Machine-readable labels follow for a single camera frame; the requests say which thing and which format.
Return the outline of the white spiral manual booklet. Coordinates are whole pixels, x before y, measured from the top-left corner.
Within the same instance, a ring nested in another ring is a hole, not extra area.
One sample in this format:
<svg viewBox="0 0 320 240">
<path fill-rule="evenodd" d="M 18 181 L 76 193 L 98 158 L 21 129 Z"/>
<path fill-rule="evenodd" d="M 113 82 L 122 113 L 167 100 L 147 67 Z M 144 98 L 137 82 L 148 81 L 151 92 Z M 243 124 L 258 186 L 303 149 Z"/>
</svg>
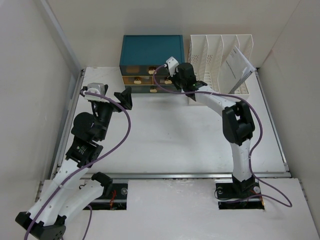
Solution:
<svg viewBox="0 0 320 240">
<path fill-rule="evenodd" d="M 254 66 L 239 48 L 234 46 L 219 70 L 219 92 L 234 94 L 254 71 Z"/>
</svg>

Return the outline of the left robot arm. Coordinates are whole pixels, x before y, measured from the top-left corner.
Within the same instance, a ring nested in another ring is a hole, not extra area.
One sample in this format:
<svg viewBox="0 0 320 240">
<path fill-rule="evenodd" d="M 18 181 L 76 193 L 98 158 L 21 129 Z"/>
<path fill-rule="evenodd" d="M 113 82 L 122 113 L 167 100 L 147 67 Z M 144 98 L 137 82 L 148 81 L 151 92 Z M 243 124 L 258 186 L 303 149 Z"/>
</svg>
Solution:
<svg viewBox="0 0 320 240">
<path fill-rule="evenodd" d="M 16 223 L 38 240 L 60 240 L 67 225 L 97 198 L 111 195 L 113 179 L 102 172 L 95 173 L 80 190 L 80 179 L 93 164 L 108 156 L 101 155 L 114 112 L 128 114 L 132 109 L 132 89 L 115 92 L 117 101 L 106 97 L 108 85 L 90 83 L 80 95 L 90 102 L 92 112 L 81 112 L 73 120 L 73 142 L 65 154 L 58 172 L 38 201 L 25 212 L 19 212 Z"/>
</svg>

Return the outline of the teal drawer organizer box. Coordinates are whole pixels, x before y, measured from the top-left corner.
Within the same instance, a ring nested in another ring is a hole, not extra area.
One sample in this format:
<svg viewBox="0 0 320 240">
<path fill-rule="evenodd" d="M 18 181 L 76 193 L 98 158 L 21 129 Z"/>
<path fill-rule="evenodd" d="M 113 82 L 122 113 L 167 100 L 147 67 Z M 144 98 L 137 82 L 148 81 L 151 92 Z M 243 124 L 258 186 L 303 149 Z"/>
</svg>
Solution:
<svg viewBox="0 0 320 240">
<path fill-rule="evenodd" d="M 124 87 L 133 93 L 176 92 L 169 71 L 156 71 L 170 57 L 185 61 L 182 35 L 124 35 L 119 62 Z"/>
</svg>

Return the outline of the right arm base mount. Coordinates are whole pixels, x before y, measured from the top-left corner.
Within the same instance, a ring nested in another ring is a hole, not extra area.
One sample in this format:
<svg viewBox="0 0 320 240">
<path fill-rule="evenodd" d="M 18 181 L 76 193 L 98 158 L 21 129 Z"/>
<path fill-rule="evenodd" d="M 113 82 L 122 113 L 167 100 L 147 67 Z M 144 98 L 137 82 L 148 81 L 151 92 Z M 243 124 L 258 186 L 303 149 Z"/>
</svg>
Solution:
<svg viewBox="0 0 320 240">
<path fill-rule="evenodd" d="M 214 196 L 219 210 L 264 210 L 259 182 L 251 177 L 239 182 L 232 179 L 215 180 Z"/>
</svg>

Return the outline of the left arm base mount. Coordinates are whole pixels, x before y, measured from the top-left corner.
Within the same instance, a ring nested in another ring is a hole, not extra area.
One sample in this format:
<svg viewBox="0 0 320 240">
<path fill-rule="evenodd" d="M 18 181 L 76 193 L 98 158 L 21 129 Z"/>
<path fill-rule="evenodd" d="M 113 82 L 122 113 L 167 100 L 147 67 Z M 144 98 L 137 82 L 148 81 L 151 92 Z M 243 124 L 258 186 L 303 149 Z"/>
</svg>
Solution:
<svg viewBox="0 0 320 240">
<path fill-rule="evenodd" d="M 127 180 L 113 180 L 102 172 L 92 175 L 91 180 L 98 181 L 103 187 L 102 195 L 89 205 L 94 211 L 122 211 L 127 209 L 129 183 Z"/>
</svg>

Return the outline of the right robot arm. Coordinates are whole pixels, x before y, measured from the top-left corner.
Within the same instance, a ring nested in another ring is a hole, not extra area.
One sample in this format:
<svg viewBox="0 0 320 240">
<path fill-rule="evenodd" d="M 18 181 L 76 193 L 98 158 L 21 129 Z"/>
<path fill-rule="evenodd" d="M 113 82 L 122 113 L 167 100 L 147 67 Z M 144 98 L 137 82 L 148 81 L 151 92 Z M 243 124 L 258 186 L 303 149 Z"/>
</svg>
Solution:
<svg viewBox="0 0 320 240">
<path fill-rule="evenodd" d="M 245 199 L 252 196 L 256 180 L 250 169 L 250 147 L 255 124 L 249 105 L 244 100 L 232 101 L 219 95 L 204 81 L 197 80 L 193 66 L 188 63 L 167 64 L 170 80 L 178 90 L 199 102 L 222 118 L 222 133 L 230 143 L 233 172 L 231 193 L 224 199 Z"/>
</svg>

